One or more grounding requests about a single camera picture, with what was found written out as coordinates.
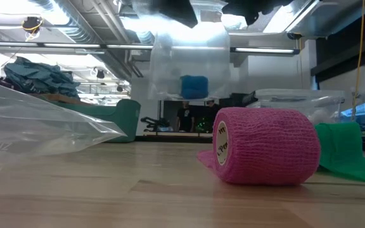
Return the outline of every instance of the ceiling duct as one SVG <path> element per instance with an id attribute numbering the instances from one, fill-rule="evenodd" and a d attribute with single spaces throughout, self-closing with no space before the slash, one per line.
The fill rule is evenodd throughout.
<path id="1" fill-rule="evenodd" d="M 61 29 L 61 31 L 79 44 L 103 43 L 103 40 L 96 34 L 91 26 L 85 21 L 80 12 L 74 5 L 67 0 L 29 0 L 46 11 L 57 10 L 55 5 L 60 6 L 61 12 L 69 18 L 68 26 L 76 26 L 77 28 Z M 111 50 L 105 54 L 94 55 L 95 58 L 103 61 L 108 69 L 112 71 L 119 79 L 131 80 L 131 70 L 122 61 L 125 59 L 125 51 Z"/>

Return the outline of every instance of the dark clothing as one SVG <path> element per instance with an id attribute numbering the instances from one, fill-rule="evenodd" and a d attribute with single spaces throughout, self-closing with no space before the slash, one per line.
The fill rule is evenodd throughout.
<path id="1" fill-rule="evenodd" d="M 180 118 L 180 129 L 185 132 L 191 132 L 193 124 L 193 114 L 189 108 L 180 108 L 177 116 Z"/>
<path id="2" fill-rule="evenodd" d="M 212 123 L 215 122 L 216 114 L 218 114 L 218 111 L 221 109 L 221 107 L 218 104 L 214 104 L 212 107 L 207 108 L 207 116 L 206 118 L 211 121 Z"/>

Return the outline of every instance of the bandage roll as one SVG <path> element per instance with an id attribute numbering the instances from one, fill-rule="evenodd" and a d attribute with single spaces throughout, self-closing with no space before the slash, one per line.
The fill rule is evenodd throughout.
<path id="1" fill-rule="evenodd" d="M 298 111 L 224 108 L 214 123 L 214 150 L 198 159 L 225 182 L 298 185 L 319 165 L 314 126 Z"/>

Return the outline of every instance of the wood grain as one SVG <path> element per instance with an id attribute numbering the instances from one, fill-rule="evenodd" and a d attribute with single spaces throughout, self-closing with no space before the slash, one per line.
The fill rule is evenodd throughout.
<path id="1" fill-rule="evenodd" d="M 234 186 L 196 160 L 210 144 L 100 144 L 0 170 L 0 227 L 365 227 L 365 183 Z"/>

